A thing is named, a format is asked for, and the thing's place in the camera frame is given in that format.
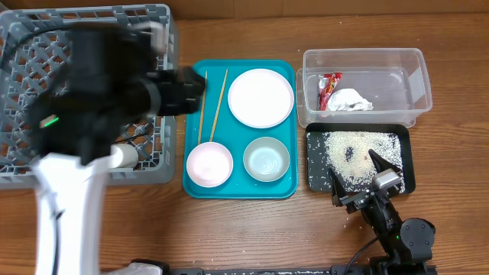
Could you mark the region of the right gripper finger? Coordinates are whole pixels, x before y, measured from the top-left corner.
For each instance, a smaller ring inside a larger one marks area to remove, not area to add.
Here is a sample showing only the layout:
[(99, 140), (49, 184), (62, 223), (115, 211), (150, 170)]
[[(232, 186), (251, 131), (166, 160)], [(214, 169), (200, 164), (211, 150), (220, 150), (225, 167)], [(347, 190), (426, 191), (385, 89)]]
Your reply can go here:
[(377, 173), (382, 173), (388, 170), (392, 170), (398, 176), (401, 176), (401, 169), (398, 166), (385, 160), (383, 157), (381, 157), (378, 153), (376, 153), (372, 149), (368, 150), (368, 154), (373, 162), (374, 168), (377, 171)]
[(332, 204), (335, 206), (343, 206), (344, 200), (348, 198), (348, 194), (343, 186), (344, 180), (331, 167), (329, 168), (329, 178), (332, 185)]

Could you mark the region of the white rice pile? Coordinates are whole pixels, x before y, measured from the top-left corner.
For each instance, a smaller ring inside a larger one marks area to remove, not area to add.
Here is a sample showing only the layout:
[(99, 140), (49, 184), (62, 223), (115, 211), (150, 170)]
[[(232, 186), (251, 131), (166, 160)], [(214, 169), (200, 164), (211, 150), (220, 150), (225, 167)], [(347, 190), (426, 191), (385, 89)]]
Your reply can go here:
[(306, 134), (307, 183), (318, 193), (329, 193), (331, 167), (344, 180), (349, 193), (364, 190), (377, 173), (368, 154), (372, 149), (385, 160), (403, 167), (396, 134), (366, 131), (309, 132)]

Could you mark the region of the white tissue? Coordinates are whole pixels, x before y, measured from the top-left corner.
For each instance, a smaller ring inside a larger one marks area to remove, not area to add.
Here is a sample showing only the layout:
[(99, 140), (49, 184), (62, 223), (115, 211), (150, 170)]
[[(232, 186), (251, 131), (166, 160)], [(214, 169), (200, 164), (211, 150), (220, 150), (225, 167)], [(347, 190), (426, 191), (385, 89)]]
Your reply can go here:
[(340, 89), (332, 93), (327, 103), (328, 111), (370, 111), (373, 104), (355, 89)]

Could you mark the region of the grey round bowl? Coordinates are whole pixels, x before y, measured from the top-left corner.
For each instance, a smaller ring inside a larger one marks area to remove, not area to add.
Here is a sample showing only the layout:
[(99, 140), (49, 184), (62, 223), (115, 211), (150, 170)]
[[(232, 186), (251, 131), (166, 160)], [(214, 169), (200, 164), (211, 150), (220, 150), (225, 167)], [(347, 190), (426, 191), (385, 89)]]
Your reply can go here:
[(290, 153), (276, 138), (259, 137), (244, 150), (243, 164), (252, 178), (270, 183), (279, 180), (288, 171)]

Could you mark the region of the pink shallow bowl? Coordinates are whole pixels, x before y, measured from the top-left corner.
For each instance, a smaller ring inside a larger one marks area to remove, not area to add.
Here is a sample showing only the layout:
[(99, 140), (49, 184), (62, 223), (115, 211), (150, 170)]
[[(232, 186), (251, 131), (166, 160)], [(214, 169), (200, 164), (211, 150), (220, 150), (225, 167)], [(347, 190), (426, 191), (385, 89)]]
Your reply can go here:
[(214, 188), (221, 186), (231, 176), (234, 161), (230, 151), (222, 144), (205, 142), (189, 153), (186, 171), (198, 186)]

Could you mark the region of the white paper cup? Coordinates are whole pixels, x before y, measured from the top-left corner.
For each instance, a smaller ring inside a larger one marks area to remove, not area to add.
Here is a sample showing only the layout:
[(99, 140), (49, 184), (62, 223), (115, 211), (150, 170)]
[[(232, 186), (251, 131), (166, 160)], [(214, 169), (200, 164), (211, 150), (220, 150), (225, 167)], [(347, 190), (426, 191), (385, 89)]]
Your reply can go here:
[(130, 144), (113, 144), (111, 146), (111, 168), (134, 168), (138, 164), (138, 152)]

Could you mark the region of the red snack wrapper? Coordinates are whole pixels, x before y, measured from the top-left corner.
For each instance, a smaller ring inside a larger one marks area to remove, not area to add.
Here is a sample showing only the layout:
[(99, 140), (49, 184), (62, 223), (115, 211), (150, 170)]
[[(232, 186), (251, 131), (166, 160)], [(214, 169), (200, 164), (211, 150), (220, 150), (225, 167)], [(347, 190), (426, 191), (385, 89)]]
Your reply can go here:
[(318, 109), (325, 111), (327, 109), (327, 103), (331, 97), (335, 87), (338, 85), (342, 78), (342, 73), (326, 73), (319, 77), (319, 101)]

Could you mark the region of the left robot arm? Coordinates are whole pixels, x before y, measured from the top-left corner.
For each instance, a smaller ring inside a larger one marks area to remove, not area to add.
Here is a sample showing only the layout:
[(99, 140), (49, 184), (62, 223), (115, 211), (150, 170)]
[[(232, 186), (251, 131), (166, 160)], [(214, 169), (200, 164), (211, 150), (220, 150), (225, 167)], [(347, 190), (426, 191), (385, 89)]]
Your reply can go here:
[(192, 68), (158, 70), (164, 26), (76, 23), (70, 62), (27, 110), (39, 159), (39, 274), (97, 274), (111, 147), (125, 125), (148, 115), (198, 110), (206, 82)]

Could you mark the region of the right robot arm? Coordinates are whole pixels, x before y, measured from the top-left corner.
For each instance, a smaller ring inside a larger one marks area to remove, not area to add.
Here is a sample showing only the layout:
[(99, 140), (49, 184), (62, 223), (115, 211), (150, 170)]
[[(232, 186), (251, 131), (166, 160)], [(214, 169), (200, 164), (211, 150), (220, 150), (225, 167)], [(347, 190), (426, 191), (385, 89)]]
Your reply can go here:
[[(344, 206), (349, 214), (361, 212), (375, 233), (347, 265), (332, 269), (342, 274), (436, 274), (436, 267), (426, 264), (432, 259), (436, 227), (423, 218), (400, 217), (391, 198), (399, 194), (402, 170), (373, 150), (368, 153), (377, 174), (366, 190), (353, 196), (345, 191), (342, 177), (329, 168), (332, 204)], [(381, 244), (385, 255), (359, 265), (357, 259), (375, 242)]]

